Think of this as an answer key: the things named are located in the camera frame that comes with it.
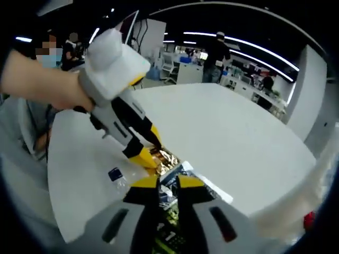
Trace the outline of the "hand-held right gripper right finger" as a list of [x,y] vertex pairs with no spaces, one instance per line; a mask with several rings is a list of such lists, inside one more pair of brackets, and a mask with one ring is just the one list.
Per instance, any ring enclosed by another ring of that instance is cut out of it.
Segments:
[[243,213],[211,195],[197,177],[176,178],[179,225],[186,253],[285,253],[288,246],[260,235]]

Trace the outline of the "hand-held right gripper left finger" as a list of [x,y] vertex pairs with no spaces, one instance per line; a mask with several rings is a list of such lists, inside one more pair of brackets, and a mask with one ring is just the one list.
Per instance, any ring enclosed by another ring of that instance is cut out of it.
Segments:
[[66,253],[152,253],[158,218],[159,178],[145,177],[90,219]]

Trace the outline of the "person's left hand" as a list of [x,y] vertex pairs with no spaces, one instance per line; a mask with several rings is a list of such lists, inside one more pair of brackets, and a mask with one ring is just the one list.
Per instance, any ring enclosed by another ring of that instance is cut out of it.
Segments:
[[57,109],[73,109],[80,106],[90,112],[94,104],[83,90],[77,72],[58,72],[53,78],[50,103]]

